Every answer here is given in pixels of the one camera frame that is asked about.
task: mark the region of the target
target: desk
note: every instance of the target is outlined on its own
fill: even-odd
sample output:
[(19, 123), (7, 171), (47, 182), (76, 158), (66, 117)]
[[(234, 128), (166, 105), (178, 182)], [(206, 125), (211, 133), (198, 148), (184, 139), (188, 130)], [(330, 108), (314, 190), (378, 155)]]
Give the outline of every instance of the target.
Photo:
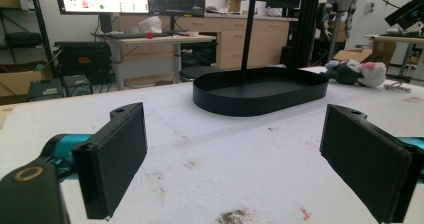
[(137, 39), (108, 39), (112, 51), (112, 68), (116, 76), (116, 84), (118, 90), (124, 89), (124, 80), (126, 78), (140, 76), (139, 72), (125, 73), (124, 69), (129, 67), (129, 65), (139, 65), (136, 62), (122, 62), (122, 51), (121, 46), (123, 45), (154, 45), (154, 44), (174, 44), (174, 72), (175, 75), (178, 75), (178, 72), (181, 70), (181, 43), (193, 43), (193, 42), (209, 42), (215, 40), (215, 37), (199, 35), (196, 37), (186, 37), (186, 36), (170, 36), (170, 37), (155, 37), (153, 39), (147, 38), (137, 38)]
[(405, 53), (405, 57), (402, 61), (402, 66), (399, 71), (399, 77), (403, 76), (403, 72), (408, 62), (409, 55), (411, 53), (412, 47), (415, 43), (424, 43), (424, 37), (414, 38), (414, 37), (398, 37), (398, 36), (380, 36), (380, 35), (365, 35), (364, 37), (370, 38), (376, 41), (385, 41), (385, 42), (404, 42), (408, 43), (408, 49)]
[[(257, 117), (198, 108), (192, 83), (20, 104), (0, 129), (0, 177), (54, 135), (94, 133), (112, 109), (142, 101), (148, 153), (108, 223), (219, 223), (231, 213), (246, 224), (377, 223), (321, 157), (325, 111), (354, 108), (391, 135), (424, 136), (424, 88), (406, 86), (411, 93), (331, 81), (323, 99)], [(86, 219), (76, 180), (61, 187), (72, 223), (106, 223)], [(404, 223), (422, 223), (423, 204), (417, 185)], [(308, 222), (300, 208), (312, 213)]]

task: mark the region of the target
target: black oval tray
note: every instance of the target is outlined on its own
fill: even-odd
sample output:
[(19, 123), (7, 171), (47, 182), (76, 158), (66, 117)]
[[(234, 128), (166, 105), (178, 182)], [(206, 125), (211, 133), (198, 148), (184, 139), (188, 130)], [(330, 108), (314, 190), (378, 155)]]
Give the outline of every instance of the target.
[(209, 73), (193, 82), (193, 101), (226, 116), (257, 116), (323, 98), (328, 79), (289, 68)]

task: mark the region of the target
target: plush toy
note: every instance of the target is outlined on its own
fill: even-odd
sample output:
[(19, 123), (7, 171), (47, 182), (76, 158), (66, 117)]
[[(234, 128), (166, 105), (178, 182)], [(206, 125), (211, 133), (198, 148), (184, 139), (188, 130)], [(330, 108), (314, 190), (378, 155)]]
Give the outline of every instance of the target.
[(355, 60), (330, 61), (325, 65), (327, 71), (320, 74), (329, 79), (347, 85), (358, 85), (358, 78), (361, 77), (361, 64)]
[(328, 62), (327, 71), (320, 74), (347, 85), (377, 87), (386, 80), (386, 65), (382, 62), (359, 63), (355, 60)]
[(386, 80), (386, 65), (382, 62), (366, 62), (362, 64), (362, 77), (358, 82), (367, 87), (378, 87)]

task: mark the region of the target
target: wooden cabinet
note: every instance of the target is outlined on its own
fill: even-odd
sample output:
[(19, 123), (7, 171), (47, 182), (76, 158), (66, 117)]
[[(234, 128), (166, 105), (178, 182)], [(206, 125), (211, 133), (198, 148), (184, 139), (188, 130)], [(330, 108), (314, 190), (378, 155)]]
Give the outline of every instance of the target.
[(221, 18), (180, 17), (176, 20), (175, 28), (198, 32), (220, 32)]
[[(241, 68), (247, 19), (243, 17), (180, 18), (182, 29), (217, 33), (217, 66), (222, 69)], [(253, 22), (248, 68), (280, 62), (281, 48), (287, 45), (289, 21), (256, 19)]]
[[(114, 30), (127, 31), (129, 27), (138, 26), (146, 16), (120, 16), (114, 22)], [(169, 29), (169, 17), (161, 16), (162, 28)], [(226, 70), (241, 68), (244, 39), (246, 35), (246, 17), (179, 17), (176, 29), (216, 33), (217, 66)], [(253, 21), (252, 38), (249, 49), (248, 68), (278, 64), (281, 48), (287, 45), (289, 21), (283, 19), (260, 19)], [(155, 45), (152, 47), (123, 47), (122, 53), (130, 53), (126, 59), (154, 59), (166, 53), (172, 55), (172, 45)]]
[(289, 22), (255, 20), (250, 42), (248, 67), (279, 64), (281, 48), (287, 46)]

